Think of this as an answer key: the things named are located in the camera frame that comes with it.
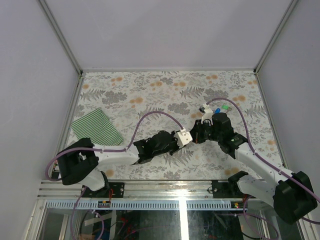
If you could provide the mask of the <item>black key tag with key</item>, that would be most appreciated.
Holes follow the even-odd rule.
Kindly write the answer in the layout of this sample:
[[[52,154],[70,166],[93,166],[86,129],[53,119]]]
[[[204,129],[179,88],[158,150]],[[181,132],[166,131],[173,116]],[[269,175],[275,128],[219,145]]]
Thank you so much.
[[[205,107],[204,106],[201,106],[200,108],[199,108],[199,111],[201,112],[201,113],[205,113]]]

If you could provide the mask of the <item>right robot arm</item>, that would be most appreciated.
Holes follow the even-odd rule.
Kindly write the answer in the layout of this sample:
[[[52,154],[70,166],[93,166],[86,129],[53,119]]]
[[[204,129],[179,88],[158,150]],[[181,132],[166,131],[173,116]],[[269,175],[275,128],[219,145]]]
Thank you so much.
[[[217,142],[224,153],[247,165],[262,178],[258,180],[247,173],[230,177],[232,182],[227,189],[231,196],[251,195],[273,207],[277,215],[290,225],[317,208],[309,177],[302,171],[294,173],[258,157],[249,140],[234,131],[226,113],[216,113],[211,120],[197,119],[190,134],[196,144]]]

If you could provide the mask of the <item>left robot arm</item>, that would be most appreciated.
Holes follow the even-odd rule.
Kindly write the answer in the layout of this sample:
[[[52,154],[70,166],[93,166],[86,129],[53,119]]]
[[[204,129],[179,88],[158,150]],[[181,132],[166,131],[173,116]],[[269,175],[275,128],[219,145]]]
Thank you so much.
[[[127,148],[95,146],[90,138],[82,138],[57,155],[62,184],[81,184],[98,197],[105,197],[110,190],[106,176],[110,165],[142,165],[153,158],[175,152],[192,141],[186,129],[171,133],[161,130],[156,135],[135,141]]]

